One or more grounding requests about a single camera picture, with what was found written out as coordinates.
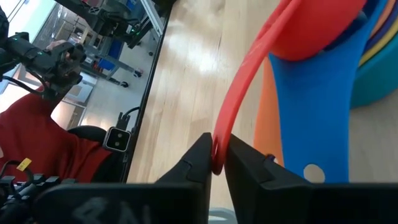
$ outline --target yellow tag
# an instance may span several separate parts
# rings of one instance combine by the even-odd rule
[[[30,164],[31,162],[32,162],[32,161],[31,161],[30,159],[25,158],[25,159],[17,166],[17,170],[24,171],[24,170],[26,169],[26,167],[29,166],[29,164]]]

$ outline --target white label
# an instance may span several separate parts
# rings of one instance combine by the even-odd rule
[[[92,63],[92,62],[93,62],[93,59],[87,57],[86,60],[85,60],[85,62],[87,62],[87,63]]]
[[[132,25],[129,24],[129,26],[127,27],[126,33],[129,34],[131,32],[131,30],[132,30]]]

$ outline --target red fabric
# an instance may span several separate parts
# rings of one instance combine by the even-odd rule
[[[0,167],[8,160],[27,157],[32,160],[29,169],[35,174],[91,181],[110,152],[98,142],[68,133],[50,117],[60,100],[47,101],[28,94],[0,114],[0,147],[4,153]],[[6,175],[26,180],[25,174],[13,166],[7,168]]]

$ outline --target window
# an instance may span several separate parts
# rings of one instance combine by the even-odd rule
[[[24,2],[24,0],[0,0],[0,6],[4,13],[6,13],[7,18],[10,20],[15,16],[16,12]]]
[[[16,32],[26,31],[28,23],[32,23],[31,17],[34,17],[33,13],[38,8],[40,4],[43,4],[42,0],[11,0],[11,2],[16,3],[16,8],[12,12],[10,16],[8,16],[8,21],[10,22],[8,36],[14,35]]]

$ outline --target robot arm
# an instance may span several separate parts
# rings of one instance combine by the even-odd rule
[[[42,50],[29,42],[26,32],[8,37],[8,26],[7,17],[0,7],[0,81],[9,80],[50,100],[58,99],[81,81],[81,75],[75,71],[86,58],[82,46],[65,42],[52,50]],[[12,77],[3,76],[19,63],[42,83],[43,91],[32,90]]]

